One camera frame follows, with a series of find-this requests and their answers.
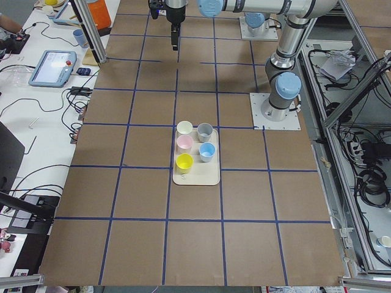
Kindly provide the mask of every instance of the white table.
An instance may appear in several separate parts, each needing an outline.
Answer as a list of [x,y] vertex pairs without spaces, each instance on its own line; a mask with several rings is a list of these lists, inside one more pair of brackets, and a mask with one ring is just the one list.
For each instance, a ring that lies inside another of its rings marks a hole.
[[[120,0],[106,1],[111,20],[114,21],[117,13],[117,8]],[[72,32],[76,29],[73,26],[60,26],[54,24],[41,10],[33,10],[30,17],[24,24],[24,28],[31,26],[38,21],[44,21],[50,24],[50,27],[45,31],[46,35],[51,37],[62,37],[73,44],[76,40],[73,38]],[[0,62],[0,68],[4,68],[11,64],[25,64],[36,66],[41,58],[44,50],[69,50],[77,53],[78,60],[75,64],[75,69],[69,81],[61,89],[31,87],[28,85],[28,80],[32,70],[27,70],[23,67],[14,67],[12,70],[3,71],[0,73],[0,111],[8,106],[13,101],[19,98],[34,98],[40,101],[44,109],[58,109],[61,105],[61,92],[71,86],[82,86],[88,76],[79,76],[76,70],[79,67],[87,67],[81,64],[81,61],[87,49],[82,49],[80,46],[72,47],[62,40],[52,40],[41,35],[41,31],[46,27],[45,24],[37,24],[28,29],[26,32],[31,35],[30,39],[23,48],[21,54],[12,55],[9,59]],[[109,36],[101,37],[101,40],[106,47]],[[98,67],[91,68],[91,74],[94,74]],[[93,88],[96,77],[92,78],[86,87]],[[69,130],[61,123],[61,115],[68,102],[65,99],[65,106],[57,112],[42,112],[38,104],[34,101],[20,101],[8,108],[0,117],[0,121],[5,124],[8,129],[17,137],[17,139],[26,147],[26,152],[31,146],[35,136],[37,136],[31,151],[25,155],[20,167],[18,177],[13,187],[28,173],[48,165],[65,164],[69,165],[75,145],[70,144]],[[29,125],[36,119],[32,129]],[[64,122],[67,125],[77,122],[78,114],[69,108],[64,117]],[[31,188],[42,184],[58,184],[64,186],[68,174],[66,167],[53,167],[25,180],[20,188]],[[0,215],[0,227],[7,227],[10,223],[10,218]],[[9,277],[16,263],[18,255],[23,247],[26,235],[17,234],[16,241],[12,242],[11,252],[4,253],[0,251],[0,277]]]

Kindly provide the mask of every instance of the blue cup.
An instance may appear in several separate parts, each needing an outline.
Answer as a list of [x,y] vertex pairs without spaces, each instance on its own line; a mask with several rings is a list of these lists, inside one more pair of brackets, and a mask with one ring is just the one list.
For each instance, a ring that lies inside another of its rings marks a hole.
[[75,37],[76,41],[82,48],[88,48],[88,42],[86,40],[86,36],[84,35],[83,31],[81,29],[77,29],[73,31],[73,36]]
[[204,162],[212,161],[214,154],[216,153],[216,148],[210,142],[204,142],[200,146],[200,156],[201,160]]

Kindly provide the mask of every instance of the white mounting plate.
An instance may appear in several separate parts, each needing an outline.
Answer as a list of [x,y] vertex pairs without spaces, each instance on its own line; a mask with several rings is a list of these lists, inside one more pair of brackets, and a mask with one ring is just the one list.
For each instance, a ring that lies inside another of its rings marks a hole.
[[[252,35],[247,28],[246,19],[244,16],[239,17],[240,32],[243,40],[259,40],[259,41],[278,41],[279,37],[275,28],[260,29],[257,34]],[[274,21],[269,20],[269,25],[274,26]]]
[[[298,113],[292,111],[288,113],[288,116],[281,122],[270,121],[261,113],[261,105],[264,100],[269,98],[270,93],[250,93],[252,122],[254,129],[262,130],[301,130]],[[291,108],[295,108],[294,102],[291,104]]]

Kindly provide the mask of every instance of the orange container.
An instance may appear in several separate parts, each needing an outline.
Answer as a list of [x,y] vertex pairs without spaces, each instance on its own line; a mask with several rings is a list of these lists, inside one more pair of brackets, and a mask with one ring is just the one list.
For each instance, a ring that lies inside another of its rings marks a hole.
[[87,0],[87,4],[97,29],[106,29],[111,25],[109,11],[104,0]]

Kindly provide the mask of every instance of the gray cup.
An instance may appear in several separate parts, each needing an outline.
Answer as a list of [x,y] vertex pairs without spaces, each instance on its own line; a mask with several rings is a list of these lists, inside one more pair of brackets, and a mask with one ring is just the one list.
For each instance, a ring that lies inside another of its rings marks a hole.
[[213,127],[208,123],[201,123],[197,127],[198,139],[200,142],[208,142],[212,136]]
[[83,31],[81,29],[77,29],[73,31],[73,36],[75,37],[76,41],[82,48],[88,47],[88,42],[86,40],[86,36],[84,35]]

